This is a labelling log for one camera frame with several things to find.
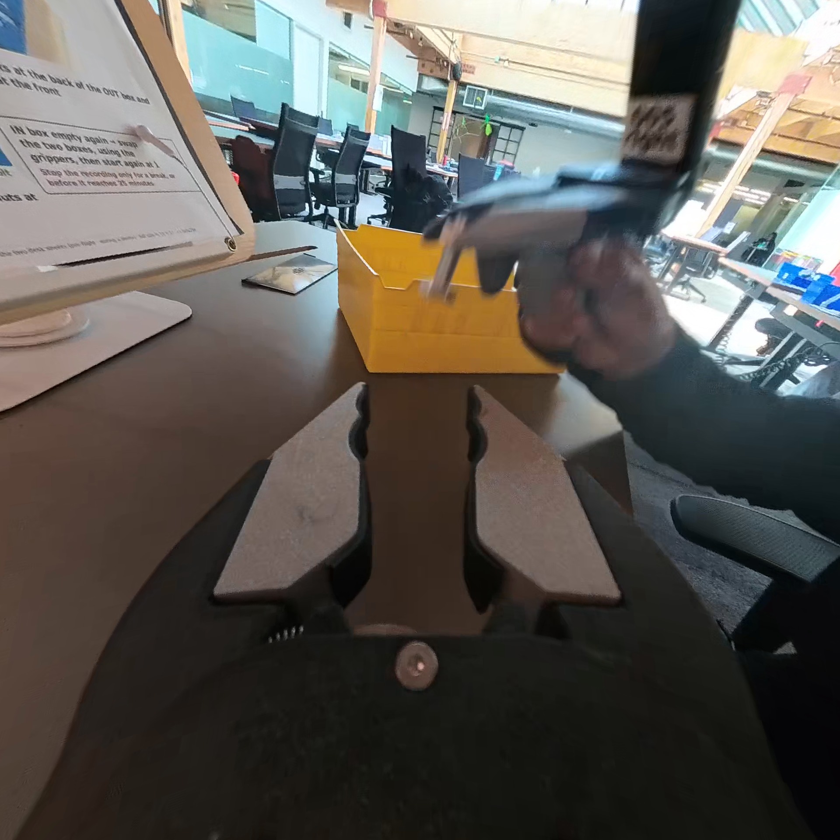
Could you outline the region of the blue plastic bins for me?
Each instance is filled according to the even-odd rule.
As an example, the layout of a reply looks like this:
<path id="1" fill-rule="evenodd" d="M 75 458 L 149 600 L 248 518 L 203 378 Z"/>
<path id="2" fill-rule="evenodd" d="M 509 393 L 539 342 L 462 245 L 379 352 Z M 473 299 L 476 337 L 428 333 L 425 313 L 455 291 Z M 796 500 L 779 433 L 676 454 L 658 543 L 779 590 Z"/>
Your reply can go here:
<path id="1" fill-rule="evenodd" d="M 839 313 L 839 280 L 815 269 L 783 263 L 775 275 L 775 285 L 797 292 L 803 302 L 832 313 Z"/>

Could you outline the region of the wooden office desk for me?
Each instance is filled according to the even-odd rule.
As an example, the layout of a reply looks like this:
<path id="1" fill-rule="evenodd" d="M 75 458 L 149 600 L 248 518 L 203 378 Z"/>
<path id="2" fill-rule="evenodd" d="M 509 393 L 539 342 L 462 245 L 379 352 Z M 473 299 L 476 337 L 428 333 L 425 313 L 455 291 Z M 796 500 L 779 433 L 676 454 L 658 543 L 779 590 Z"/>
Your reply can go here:
<path id="1" fill-rule="evenodd" d="M 807 361 L 832 363 L 839 360 L 837 311 L 804 301 L 801 293 L 778 282 L 766 269 L 724 258 L 719 259 L 718 267 L 722 278 L 739 289 L 742 296 L 707 345 L 707 351 L 718 353 L 724 364 L 745 366 L 745 360 L 723 348 L 738 321 L 763 295 L 773 300 L 770 316 L 785 331 L 778 346 L 769 355 L 756 360 L 752 370 L 740 374 L 739 379 L 776 391 L 783 383 L 791 382 Z"/>

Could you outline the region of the wooden post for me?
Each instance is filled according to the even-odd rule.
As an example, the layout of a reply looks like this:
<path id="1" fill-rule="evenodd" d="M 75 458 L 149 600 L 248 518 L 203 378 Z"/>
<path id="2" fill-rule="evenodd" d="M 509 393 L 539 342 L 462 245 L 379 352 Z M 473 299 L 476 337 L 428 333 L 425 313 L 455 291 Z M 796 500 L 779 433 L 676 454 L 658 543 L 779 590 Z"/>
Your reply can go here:
<path id="1" fill-rule="evenodd" d="M 455 105 L 455 97 L 458 90 L 458 85 L 460 81 L 461 75 L 461 63 L 459 60 L 455 60 L 449 65 L 449 73 L 448 73 L 448 85 L 447 85 L 447 92 L 446 92 L 446 99 L 444 103 L 444 110 L 442 114 L 442 121 L 440 124 L 440 131 L 438 135 L 437 141 L 437 150 L 436 150 L 436 163 L 438 165 L 443 165 L 446 160 L 446 149 L 447 149 L 447 142 L 448 142 L 448 134 L 450 129 L 450 124 L 452 121 L 453 116 L 453 109 Z"/>
<path id="2" fill-rule="evenodd" d="M 373 24 L 373 35 L 371 41 L 371 59 L 369 62 L 368 94 L 364 115 L 364 131 L 368 134 L 374 134 L 377 116 L 382 110 L 384 97 L 382 88 L 382 61 L 387 34 L 387 2 L 370 1 L 369 7 Z"/>

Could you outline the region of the dark printed card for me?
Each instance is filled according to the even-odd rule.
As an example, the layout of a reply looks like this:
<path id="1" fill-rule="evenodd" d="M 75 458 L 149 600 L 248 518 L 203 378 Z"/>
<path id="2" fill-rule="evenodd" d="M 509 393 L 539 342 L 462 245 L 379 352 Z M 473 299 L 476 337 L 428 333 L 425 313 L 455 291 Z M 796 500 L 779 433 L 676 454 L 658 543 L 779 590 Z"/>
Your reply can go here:
<path id="1" fill-rule="evenodd" d="M 264 269 L 241 282 L 247 287 L 265 288 L 287 295 L 297 294 L 334 274 L 338 266 L 306 253 L 290 255 L 276 265 Z"/>

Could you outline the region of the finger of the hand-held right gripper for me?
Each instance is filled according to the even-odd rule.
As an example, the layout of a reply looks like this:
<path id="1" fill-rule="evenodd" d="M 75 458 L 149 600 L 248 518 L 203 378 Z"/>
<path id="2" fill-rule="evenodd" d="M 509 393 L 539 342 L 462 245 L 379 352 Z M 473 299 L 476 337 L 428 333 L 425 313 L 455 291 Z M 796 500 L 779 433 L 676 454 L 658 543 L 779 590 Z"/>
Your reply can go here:
<path id="1" fill-rule="evenodd" d="M 582 200 L 461 202 L 426 226 L 423 241 L 488 256 L 520 256 L 559 253 L 582 235 Z"/>
<path id="2" fill-rule="evenodd" d="M 525 198 L 552 195 L 564 188 L 587 186 L 590 182 L 569 173 L 557 172 L 541 176 L 509 176 L 489 182 L 470 192 L 449 208 L 450 217 L 475 217 L 499 203 L 509 203 Z"/>

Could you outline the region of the yellow plastic box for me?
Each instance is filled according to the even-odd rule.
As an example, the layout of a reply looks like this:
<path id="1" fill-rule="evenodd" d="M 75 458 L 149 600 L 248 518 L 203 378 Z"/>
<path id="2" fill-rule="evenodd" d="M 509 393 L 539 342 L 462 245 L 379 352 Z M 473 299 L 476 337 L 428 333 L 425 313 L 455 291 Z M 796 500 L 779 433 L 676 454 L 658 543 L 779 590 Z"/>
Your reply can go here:
<path id="1" fill-rule="evenodd" d="M 442 249 L 420 234 L 387 227 L 341 227 L 339 308 L 370 373 L 558 375 L 564 368 L 532 352 L 518 328 L 512 279 L 482 292 L 475 252 L 462 253 L 447 299 L 430 297 Z"/>

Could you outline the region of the person's right hand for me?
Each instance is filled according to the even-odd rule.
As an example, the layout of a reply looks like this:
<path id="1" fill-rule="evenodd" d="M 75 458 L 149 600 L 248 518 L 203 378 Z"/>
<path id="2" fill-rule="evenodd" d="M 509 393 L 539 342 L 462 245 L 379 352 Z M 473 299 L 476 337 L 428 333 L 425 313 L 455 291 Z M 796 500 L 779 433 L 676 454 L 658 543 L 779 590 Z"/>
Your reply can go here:
<path id="1" fill-rule="evenodd" d="M 519 327 L 544 358 L 612 381 L 654 369 L 680 336 L 643 257 L 620 239 L 575 246 L 549 302 Z"/>

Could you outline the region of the wooden sign board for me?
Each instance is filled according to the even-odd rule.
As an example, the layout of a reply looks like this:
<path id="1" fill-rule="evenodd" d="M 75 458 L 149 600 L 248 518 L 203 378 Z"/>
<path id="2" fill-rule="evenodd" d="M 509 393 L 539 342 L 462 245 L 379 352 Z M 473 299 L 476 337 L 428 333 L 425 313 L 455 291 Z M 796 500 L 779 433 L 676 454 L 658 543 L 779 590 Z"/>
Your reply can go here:
<path id="1" fill-rule="evenodd" d="M 2 324 L 254 254 L 149 2 L 2 2 L 1 36 Z"/>

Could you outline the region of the printed instruction sheet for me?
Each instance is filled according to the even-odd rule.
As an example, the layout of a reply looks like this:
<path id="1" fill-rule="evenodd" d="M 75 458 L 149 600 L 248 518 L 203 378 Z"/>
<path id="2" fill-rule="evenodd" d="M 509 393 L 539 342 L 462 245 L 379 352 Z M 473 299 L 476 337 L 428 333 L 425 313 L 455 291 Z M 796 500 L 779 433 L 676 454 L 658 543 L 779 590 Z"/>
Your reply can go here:
<path id="1" fill-rule="evenodd" d="M 119 2 L 1 2 L 1 261 L 27 272 L 235 235 Z"/>

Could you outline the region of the dark red office chair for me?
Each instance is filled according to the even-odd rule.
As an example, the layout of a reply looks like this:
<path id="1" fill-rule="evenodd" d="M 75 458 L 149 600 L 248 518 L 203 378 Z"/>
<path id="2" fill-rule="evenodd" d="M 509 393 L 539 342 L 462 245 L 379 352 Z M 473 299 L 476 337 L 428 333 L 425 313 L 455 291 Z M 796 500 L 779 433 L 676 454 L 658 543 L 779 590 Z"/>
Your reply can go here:
<path id="1" fill-rule="evenodd" d="M 238 187 L 256 223 L 279 219 L 268 155 L 251 139 L 239 135 L 231 140 L 231 168 Z"/>

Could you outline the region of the person's right forearm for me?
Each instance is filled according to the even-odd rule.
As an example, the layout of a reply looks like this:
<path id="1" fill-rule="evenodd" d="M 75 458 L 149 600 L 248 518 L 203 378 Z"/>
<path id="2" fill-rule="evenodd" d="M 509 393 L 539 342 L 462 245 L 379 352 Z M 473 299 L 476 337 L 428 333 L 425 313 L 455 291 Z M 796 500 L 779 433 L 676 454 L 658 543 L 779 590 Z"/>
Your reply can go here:
<path id="1" fill-rule="evenodd" d="M 839 403 L 780 395 L 730 377 L 678 330 L 651 369 L 609 380 L 572 375 L 658 462 L 751 505 L 791 511 L 839 540 Z"/>

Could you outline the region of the slanted wooden beam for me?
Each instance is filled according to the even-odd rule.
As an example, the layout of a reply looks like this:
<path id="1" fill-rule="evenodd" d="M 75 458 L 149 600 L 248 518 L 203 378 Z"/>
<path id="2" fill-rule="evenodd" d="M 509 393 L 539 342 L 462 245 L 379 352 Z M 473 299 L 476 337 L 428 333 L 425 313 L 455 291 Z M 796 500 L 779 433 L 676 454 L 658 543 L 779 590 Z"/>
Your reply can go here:
<path id="1" fill-rule="evenodd" d="M 807 90 L 812 79 L 813 75 L 810 72 L 801 72 L 788 76 L 784 80 L 781 89 L 770 98 L 770 103 L 765 109 L 761 121 L 750 135 L 747 143 L 743 145 L 738 158 L 720 183 L 703 218 L 699 222 L 696 231 L 699 238 L 714 225 L 731 199 L 736 187 L 741 184 L 742 178 L 760 155 L 764 145 L 777 128 L 784 114 L 788 111 L 793 100 Z"/>

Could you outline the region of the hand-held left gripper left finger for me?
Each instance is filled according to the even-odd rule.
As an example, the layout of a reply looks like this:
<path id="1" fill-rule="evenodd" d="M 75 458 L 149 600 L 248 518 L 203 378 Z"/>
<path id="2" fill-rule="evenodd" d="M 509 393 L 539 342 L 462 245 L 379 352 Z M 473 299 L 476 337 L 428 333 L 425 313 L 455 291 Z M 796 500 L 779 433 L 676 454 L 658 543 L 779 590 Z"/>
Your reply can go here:
<path id="1" fill-rule="evenodd" d="M 347 606 L 370 578 L 368 389 L 359 382 L 276 450 L 213 589 L 222 603 Z"/>

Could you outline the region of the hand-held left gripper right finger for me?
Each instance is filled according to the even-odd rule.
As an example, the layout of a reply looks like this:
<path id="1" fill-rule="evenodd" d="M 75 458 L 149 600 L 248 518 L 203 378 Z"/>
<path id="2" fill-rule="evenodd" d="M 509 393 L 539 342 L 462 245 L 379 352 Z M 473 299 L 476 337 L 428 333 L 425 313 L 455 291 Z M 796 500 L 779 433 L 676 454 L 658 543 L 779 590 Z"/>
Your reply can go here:
<path id="1" fill-rule="evenodd" d="M 484 388 L 469 389 L 464 577 L 478 610 L 622 595 L 564 459 Z"/>

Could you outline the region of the black office chair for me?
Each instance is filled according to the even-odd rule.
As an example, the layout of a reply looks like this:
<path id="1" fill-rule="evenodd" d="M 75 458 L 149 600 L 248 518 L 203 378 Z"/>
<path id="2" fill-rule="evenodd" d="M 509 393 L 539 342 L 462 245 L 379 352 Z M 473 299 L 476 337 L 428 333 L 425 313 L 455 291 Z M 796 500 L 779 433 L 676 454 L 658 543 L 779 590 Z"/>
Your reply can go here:
<path id="1" fill-rule="evenodd" d="M 361 198 L 361 172 L 371 135 L 347 124 L 343 140 L 321 189 L 321 203 L 337 209 L 342 226 L 355 229 Z"/>
<path id="2" fill-rule="evenodd" d="M 391 128 L 391 183 L 385 191 L 387 227 L 421 234 L 455 199 L 444 178 L 427 169 L 426 141 Z"/>
<path id="3" fill-rule="evenodd" d="M 314 217 L 310 168 L 319 118 L 283 103 L 270 159 L 270 182 L 279 218 Z"/>
<path id="4" fill-rule="evenodd" d="M 460 154 L 458 156 L 457 201 L 463 202 L 470 194 L 499 180 L 502 164 L 489 164 L 484 159 Z"/>

